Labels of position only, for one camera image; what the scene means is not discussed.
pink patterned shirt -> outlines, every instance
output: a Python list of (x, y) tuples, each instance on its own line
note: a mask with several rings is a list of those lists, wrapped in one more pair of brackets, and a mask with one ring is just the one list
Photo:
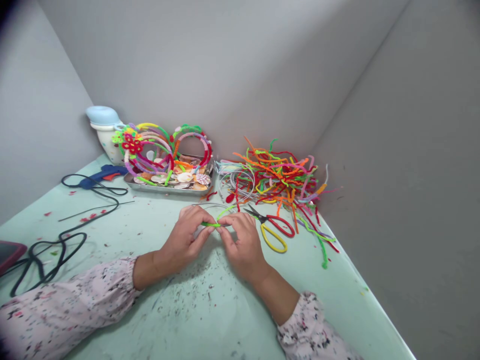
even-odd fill
[[(96, 329), (120, 321), (141, 294), (133, 285), (135, 261), (127, 257), (102, 263), (4, 304), (0, 340), (7, 359), (61, 359)], [(311, 292), (300, 295), (277, 337), (287, 359), (362, 360), (325, 321)]]

pink phone case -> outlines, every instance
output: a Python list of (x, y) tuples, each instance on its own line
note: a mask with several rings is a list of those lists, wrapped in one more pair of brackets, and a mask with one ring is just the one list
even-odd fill
[(21, 243), (0, 240), (0, 275), (15, 264), (26, 251), (27, 247)]

light blue cap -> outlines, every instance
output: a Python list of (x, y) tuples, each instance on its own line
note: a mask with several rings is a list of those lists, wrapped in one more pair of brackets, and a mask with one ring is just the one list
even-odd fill
[(121, 123), (117, 112), (108, 106), (90, 106), (85, 112), (94, 125), (113, 126)]

metal tray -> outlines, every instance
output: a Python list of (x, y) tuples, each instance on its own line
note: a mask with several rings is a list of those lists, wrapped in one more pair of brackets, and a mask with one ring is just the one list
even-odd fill
[(154, 186), (154, 185), (140, 185), (134, 181), (134, 176), (127, 172), (126, 175), (123, 177), (123, 181), (131, 187), (132, 190), (137, 190), (137, 191), (142, 191), (142, 192), (148, 192), (148, 193), (160, 193), (160, 194), (177, 194), (177, 195), (190, 195), (190, 196), (196, 196), (196, 197), (202, 197), (208, 194), (210, 189), (213, 186), (214, 182), (214, 173), (215, 173), (215, 168), (212, 168), (208, 176), (210, 176), (211, 182), (208, 184), (208, 188), (206, 190), (193, 190), (193, 189), (176, 189), (174, 187), (164, 187), (164, 186)]

blue glue gun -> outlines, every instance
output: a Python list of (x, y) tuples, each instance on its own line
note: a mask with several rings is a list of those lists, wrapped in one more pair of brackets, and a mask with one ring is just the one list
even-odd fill
[[(101, 182), (102, 180), (112, 181), (114, 177), (118, 175), (125, 175), (128, 172), (129, 171), (125, 166), (103, 165), (101, 167), (101, 171), (97, 172), (96, 174), (90, 175), (90, 178), (98, 182)], [(80, 181), (79, 185), (81, 188), (88, 190), (93, 188), (97, 184), (92, 180), (85, 178)]]

